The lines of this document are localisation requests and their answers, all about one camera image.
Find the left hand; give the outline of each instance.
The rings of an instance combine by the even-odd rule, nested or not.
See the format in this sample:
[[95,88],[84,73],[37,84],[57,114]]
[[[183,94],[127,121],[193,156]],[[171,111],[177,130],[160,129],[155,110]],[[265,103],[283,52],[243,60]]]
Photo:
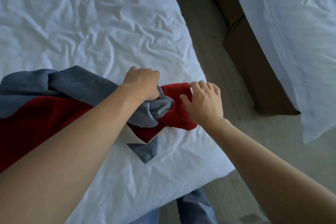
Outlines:
[[158,82],[160,78],[160,72],[152,71],[150,68],[131,67],[127,72],[123,84],[132,85],[137,89],[137,93],[144,101],[152,101],[159,97]]

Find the forearm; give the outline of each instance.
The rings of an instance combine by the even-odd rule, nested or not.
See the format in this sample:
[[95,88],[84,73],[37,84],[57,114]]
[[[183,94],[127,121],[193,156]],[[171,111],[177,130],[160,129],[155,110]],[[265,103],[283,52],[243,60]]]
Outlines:
[[130,86],[120,86],[4,171],[0,175],[2,222],[63,223],[142,101]]
[[336,223],[336,196],[224,119],[206,128],[272,223]]

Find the gray cloth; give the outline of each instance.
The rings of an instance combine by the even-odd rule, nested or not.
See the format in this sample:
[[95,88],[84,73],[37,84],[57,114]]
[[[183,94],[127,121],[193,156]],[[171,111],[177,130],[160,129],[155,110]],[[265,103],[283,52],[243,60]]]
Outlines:
[[[37,96],[56,96],[77,99],[96,106],[118,85],[101,76],[93,74],[80,66],[56,71],[40,69],[21,71],[7,75],[0,84],[0,119],[11,116],[21,106]],[[158,124],[157,119],[164,116],[172,107],[173,100],[165,96],[161,87],[158,99],[145,101],[128,120],[129,123],[141,127],[152,128]],[[148,145],[128,144],[128,146],[147,163],[157,153],[157,137]]]

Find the clothing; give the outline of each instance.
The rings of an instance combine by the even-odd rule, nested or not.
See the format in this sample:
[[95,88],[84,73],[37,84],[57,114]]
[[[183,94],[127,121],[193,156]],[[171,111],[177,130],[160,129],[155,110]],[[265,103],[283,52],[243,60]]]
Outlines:
[[[215,213],[201,189],[196,189],[176,199],[181,224],[217,224]],[[160,208],[155,209],[130,224],[159,224]]]
[[[0,84],[0,172],[99,104],[117,87],[79,66],[59,72],[52,69],[22,71],[3,78]],[[155,157],[156,135],[162,128],[167,125],[187,130],[196,127],[179,99],[180,94],[186,94],[191,100],[187,84],[157,88],[159,98],[141,104],[126,125],[142,141],[142,144],[128,146],[144,163]]]

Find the jeans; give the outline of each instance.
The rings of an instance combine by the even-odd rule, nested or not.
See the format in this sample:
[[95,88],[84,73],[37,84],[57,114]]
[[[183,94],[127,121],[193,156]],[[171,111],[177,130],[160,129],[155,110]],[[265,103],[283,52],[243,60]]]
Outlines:
[[[182,224],[217,224],[215,213],[201,189],[176,199]],[[130,224],[159,224],[160,208],[155,209]]]

